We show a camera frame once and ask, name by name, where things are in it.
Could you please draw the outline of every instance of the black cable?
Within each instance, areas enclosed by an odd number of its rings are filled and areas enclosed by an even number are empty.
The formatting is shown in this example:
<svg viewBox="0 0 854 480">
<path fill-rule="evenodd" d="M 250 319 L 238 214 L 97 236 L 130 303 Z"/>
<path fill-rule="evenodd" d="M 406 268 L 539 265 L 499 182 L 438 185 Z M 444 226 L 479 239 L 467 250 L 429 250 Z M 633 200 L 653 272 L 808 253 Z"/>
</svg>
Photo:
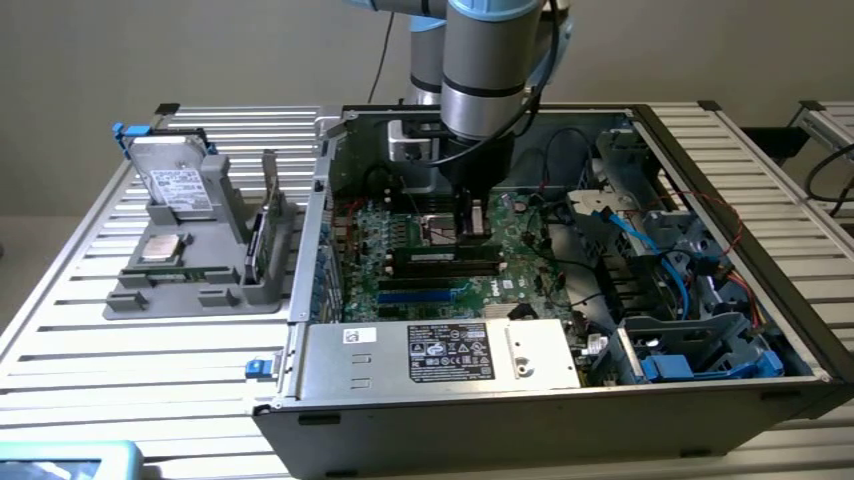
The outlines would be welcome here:
<svg viewBox="0 0 854 480">
<path fill-rule="evenodd" d="M 544 158 L 543 158 L 543 183 L 547 183 L 551 180 L 548 178 L 551 176 L 551 174 L 548 173 L 548 153 L 551 152 L 551 145 L 553 144 L 560 134 L 567 132 L 575 133 L 577 136 L 580 136 L 581 140 L 584 140 L 584 144 L 587 145 L 587 159 L 584 160 L 581 171 L 587 169 L 589 163 L 592 162 L 593 144 L 592 144 L 592 141 L 589 140 L 589 137 L 584 133 L 584 131 L 577 127 L 563 127 L 555 130 L 555 132 L 551 134 L 551 137 L 548 138 L 548 141 L 545 142 L 545 152 L 544 152 Z"/>
<path fill-rule="evenodd" d="M 836 216 L 836 213 L 839 213 L 839 210 L 841 210 L 841 205 L 844 204 L 844 202 L 854 200 L 848 200 L 848 192 L 851 191 L 851 188 L 854 188 L 854 178 L 851 178 L 847 187 L 844 187 L 841 189 L 841 193 L 839 193 L 839 200 L 836 201 L 836 204 L 832 206 L 832 210 L 829 210 L 828 213 L 831 217 Z"/>
<path fill-rule="evenodd" d="M 533 101 L 533 104 L 531 105 L 531 113 L 528 113 L 528 120 L 524 123 L 524 127 L 521 127 L 521 131 L 516 133 L 516 137 L 520 137 L 521 135 L 528 133 L 528 130 L 533 125 L 533 118 L 536 118 L 536 114 L 539 113 L 540 100 L 541 99 L 537 97 L 536 100 Z"/>
<path fill-rule="evenodd" d="M 390 37 L 390 26 L 394 23 L 394 13 L 388 15 L 388 26 L 385 27 L 385 39 L 382 40 L 382 53 L 378 56 L 378 66 L 376 67 L 376 76 L 373 77 L 373 85 L 370 86 L 370 93 L 368 94 L 368 103 L 373 101 L 373 93 L 376 93 L 376 84 L 378 83 L 378 77 L 382 75 L 382 65 L 385 65 L 385 53 L 388 52 L 388 38 Z"/>
<path fill-rule="evenodd" d="M 580 304 L 585 303 L 587 301 L 592 300 L 596 297 L 603 297 L 604 293 L 599 292 L 599 293 L 593 293 L 592 295 L 588 295 L 587 297 L 581 298 L 577 302 L 571 303 L 569 307 L 577 307 Z"/>
<path fill-rule="evenodd" d="M 848 193 L 848 190 L 851 188 L 851 184 L 848 184 L 848 186 L 845 187 L 845 189 L 843 190 L 843 193 L 839 197 L 833 198 L 833 197 L 824 197 L 821 195 L 816 195 L 815 192 L 812 191 L 812 180 L 815 180 L 815 176 L 819 174 L 819 172 L 824 169 L 824 167 L 827 167 L 827 165 L 829 165 L 832 163 L 832 161 L 835 159 L 837 159 L 839 157 L 841 157 L 843 155 L 851 153 L 854 151 L 854 143 L 841 147 L 839 150 L 836 150 L 835 152 L 832 152 L 829 154 L 829 156 L 823 159 L 820 162 L 817 162 L 817 165 L 815 165 L 815 167 L 812 167 L 812 170 L 809 170 L 809 173 L 807 173 L 805 175 L 805 182 L 804 182 L 804 190 L 805 190 L 805 194 L 807 196 L 812 199 L 812 200 L 820 200 L 821 202 L 833 202 L 833 203 L 845 203 L 845 202 L 854 202 L 854 198 L 847 199 L 845 195 Z"/>
<path fill-rule="evenodd" d="M 557 308 L 572 308 L 572 307 L 577 307 L 579 305 L 583 305 L 593 298 L 603 297 L 603 296 L 604 296 L 604 292 L 593 293 L 592 295 L 588 295 L 587 297 L 581 298 L 575 303 L 557 303 L 551 299 L 551 295 L 545 295 L 545 300 L 548 300 L 548 303 L 551 303 Z"/>
<path fill-rule="evenodd" d="M 563 260 L 560 258 L 548 257 L 539 250 L 536 250 L 532 245 L 528 245 L 528 248 L 531 249 L 533 254 L 539 258 L 541 258 L 543 260 L 548 260 L 549 262 L 555 262 L 555 263 L 559 263 L 559 264 L 563 264 L 563 265 L 575 265 L 576 267 L 581 267 L 581 268 L 587 269 L 589 271 L 589 273 L 592 273 L 593 275 L 596 274 L 596 269 L 592 268 L 589 265 L 584 265 L 581 262 L 576 262 L 573 260 Z"/>
<path fill-rule="evenodd" d="M 559 9 L 557 9 L 557 0 L 548 0 L 548 5 L 551 7 L 551 11 L 552 12 L 557 12 L 559 11 Z M 552 21 L 551 21 L 551 47 L 548 49 L 548 60 L 547 60 L 548 63 L 545 64 L 545 71 L 543 73 L 543 79 L 541 79 L 540 83 L 536 84 L 536 86 L 533 87 L 533 90 L 531 91 L 531 95 L 528 96 L 525 102 L 521 104 L 521 107 L 519 108 L 519 110 L 516 111 L 513 116 L 499 127 L 499 129 L 495 130 L 495 133 L 492 133 L 492 135 L 489 135 L 487 138 L 480 140 L 477 143 L 475 143 L 471 147 L 468 147 L 465 150 L 463 150 L 457 154 L 451 155 L 449 157 L 445 157 L 445 158 L 442 158 L 440 160 L 436 160 L 433 162 L 412 162 L 413 165 L 417 165 L 417 166 L 425 167 L 425 168 L 434 168 L 438 165 L 444 165 L 445 163 L 455 162 L 456 160 L 461 159 L 463 157 L 467 157 L 469 154 L 472 154 L 475 151 L 477 151 L 481 148 L 484 148 L 485 145 L 488 145 L 489 143 L 492 143 L 495 140 L 497 140 L 500 137 L 504 136 L 504 133 L 507 133 L 507 131 L 516 125 L 516 122 L 523 117 L 524 112 L 527 112 L 528 109 L 531 108 L 531 106 L 535 104 L 535 102 L 539 101 L 539 97 L 541 96 L 543 90 L 545 89 L 545 84 L 548 83 L 548 78 L 551 77 L 551 73 L 552 73 L 552 71 L 555 69 L 555 64 L 557 63 L 557 49 L 560 47 L 560 23 L 557 21 L 557 15 L 552 15 L 551 19 L 552 19 Z"/>
<path fill-rule="evenodd" d="M 531 212 L 531 215 L 528 215 L 528 222 L 527 222 L 527 225 L 524 227 L 524 233 L 532 233 L 531 232 L 531 221 L 533 220 L 533 216 L 539 215 L 545 208 L 552 208 L 559 203 L 560 202 L 557 201 L 557 202 L 552 202 L 552 204 L 540 205 L 540 207 Z M 544 260 L 548 260 L 549 262 L 555 262 L 555 263 L 563 264 L 563 265 L 575 265 L 576 267 L 581 267 L 585 270 L 588 270 L 589 273 L 593 274 L 593 276 L 596 275 L 596 269 L 593 267 L 591 267 L 589 265 L 587 265 L 587 264 L 584 264 L 581 262 L 576 262 L 573 260 L 563 260 L 563 259 L 559 259 L 559 258 L 555 258 L 555 257 L 548 257 L 539 250 L 536 250 L 536 248 L 533 248 L 532 245 L 528 245 L 527 243 L 524 245 L 531 249 L 531 251 L 533 252 L 533 254 L 539 258 L 541 258 Z"/>
</svg>

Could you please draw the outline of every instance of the electronic component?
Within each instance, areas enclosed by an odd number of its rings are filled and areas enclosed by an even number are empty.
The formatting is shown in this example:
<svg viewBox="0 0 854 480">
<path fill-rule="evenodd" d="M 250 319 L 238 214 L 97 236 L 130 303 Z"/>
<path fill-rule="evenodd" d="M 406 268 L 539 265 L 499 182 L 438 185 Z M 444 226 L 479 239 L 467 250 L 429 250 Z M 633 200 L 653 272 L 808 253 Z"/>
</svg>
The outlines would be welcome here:
<svg viewBox="0 0 854 480">
<path fill-rule="evenodd" d="M 405 309 L 396 306 L 382 305 L 376 309 L 376 316 L 384 320 L 401 318 L 405 316 Z"/>
<path fill-rule="evenodd" d="M 184 247 L 180 235 L 152 235 L 142 247 L 142 262 L 165 262 L 180 254 Z"/>
<path fill-rule="evenodd" d="M 519 306 L 517 303 L 492 303 L 483 307 L 483 318 L 508 318 L 509 312 Z"/>
<path fill-rule="evenodd" d="M 389 255 L 394 278 L 493 276 L 507 266 L 499 245 L 398 248 Z"/>
<path fill-rule="evenodd" d="M 501 201 L 501 205 L 504 205 L 504 208 L 507 210 L 512 210 L 512 205 L 513 205 L 512 196 L 508 193 L 501 193 L 501 196 L 499 197 L 499 199 Z"/>
<path fill-rule="evenodd" d="M 420 224 L 421 239 L 426 245 L 453 245 L 456 243 L 453 216 L 425 215 Z"/>
<path fill-rule="evenodd" d="M 531 307 L 529 303 L 520 303 L 507 313 L 507 318 L 509 318 L 509 320 L 519 320 L 519 319 L 523 319 L 525 317 L 529 317 L 532 319 L 537 319 L 539 315 L 536 315 L 536 312 L 533 311 L 533 307 Z"/>
<path fill-rule="evenodd" d="M 560 272 L 555 280 L 553 290 L 557 291 L 565 286 L 565 273 Z"/>
<path fill-rule="evenodd" d="M 382 292 L 376 296 L 376 303 L 449 303 L 453 293 L 449 290 L 424 290 L 416 292 Z"/>
<path fill-rule="evenodd" d="M 449 289 L 452 286 L 448 278 L 384 278 L 377 283 L 380 290 Z"/>
<path fill-rule="evenodd" d="M 531 232 L 521 232 L 521 243 L 524 245 L 527 245 L 528 247 L 532 247 L 535 240 L 536 240 L 536 237 Z"/>
</svg>

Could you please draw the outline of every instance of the blue cable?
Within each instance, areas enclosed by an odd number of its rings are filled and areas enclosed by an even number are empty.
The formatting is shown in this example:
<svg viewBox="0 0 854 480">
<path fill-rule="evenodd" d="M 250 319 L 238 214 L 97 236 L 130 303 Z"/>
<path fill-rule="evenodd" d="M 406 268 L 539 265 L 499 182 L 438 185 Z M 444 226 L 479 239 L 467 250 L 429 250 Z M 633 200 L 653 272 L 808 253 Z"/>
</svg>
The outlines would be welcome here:
<svg viewBox="0 0 854 480">
<path fill-rule="evenodd" d="M 628 235 L 631 235 L 643 243 L 645 243 L 647 246 L 649 247 L 649 250 L 652 250 L 652 253 L 656 256 L 661 255 L 661 251 L 659 250 L 657 245 L 655 245 L 655 241 L 648 236 L 637 232 L 633 228 L 631 228 L 631 225 L 628 225 L 621 218 L 619 218 L 616 215 L 611 215 L 608 220 L 611 220 L 611 223 L 613 223 L 613 225 L 621 228 Z M 684 282 L 681 281 L 679 272 L 676 271 L 675 267 L 669 263 L 669 260 L 667 260 L 664 256 L 661 256 L 661 266 L 664 267 L 664 270 L 675 280 L 676 287 L 679 287 L 679 295 L 681 296 L 681 320 L 685 320 L 688 318 L 688 306 L 689 306 L 688 289 L 684 287 Z"/>
</svg>

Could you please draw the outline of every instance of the warning label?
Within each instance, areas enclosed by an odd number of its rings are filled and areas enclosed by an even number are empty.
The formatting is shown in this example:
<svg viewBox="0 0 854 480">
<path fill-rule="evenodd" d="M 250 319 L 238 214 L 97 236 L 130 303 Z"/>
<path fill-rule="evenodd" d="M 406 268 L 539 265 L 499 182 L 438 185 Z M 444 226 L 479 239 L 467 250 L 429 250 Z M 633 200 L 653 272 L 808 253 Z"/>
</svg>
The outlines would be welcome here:
<svg viewBox="0 0 854 480">
<path fill-rule="evenodd" d="M 413 382 L 495 379 L 485 323 L 409 325 L 408 333 Z"/>
<path fill-rule="evenodd" d="M 152 170 L 150 178 L 162 201 L 173 211 L 197 212 L 212 209 L 197 170 Z"/>
</svg>

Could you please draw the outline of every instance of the green circuit board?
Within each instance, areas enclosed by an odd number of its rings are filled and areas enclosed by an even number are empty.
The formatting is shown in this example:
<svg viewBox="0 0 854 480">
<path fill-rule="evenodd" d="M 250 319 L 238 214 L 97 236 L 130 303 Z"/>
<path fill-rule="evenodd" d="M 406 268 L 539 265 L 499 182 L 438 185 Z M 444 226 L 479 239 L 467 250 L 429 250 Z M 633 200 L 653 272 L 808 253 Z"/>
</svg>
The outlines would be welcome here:
<svg viewBox="0 0 854 480">
<path fill-rule="evenodd" d="M 448 215 L 392 214 L 372 202 L 354 210 L 342 254 L 342 321 L 504 317 L 507 309 L 519 303 L 529 304 L 539 318 L 568 318 L 571 310 L 561 306 L 568 304 L 565 293 L 563 289 L 553 291 L 551 288 L 559 269 L 521 243 L 521 233 L 533 211 L 527 208 L 527 202 L 527 196 L 515 193 L 495 194 L 489 198 L 492 237 L 484 245 L 500 246 L 505 264 L 500 274 L 448 278 L 449 301 L 405 304 L 377 302 L 377 296 L 385 292 L 380 282 L 390 278 L 385 271 L 386 252 L 401 247 L 437 247 L 438 251 L 442 251 L 441 245 L 452 248 L 452 218 Z M 539 228 L 537 219 L 533 219 L 532 227 Z M 544 284 L 539 292 L 537 276 Z M 548 298 L 543 290 L 551 292 Z"/>
</svg>

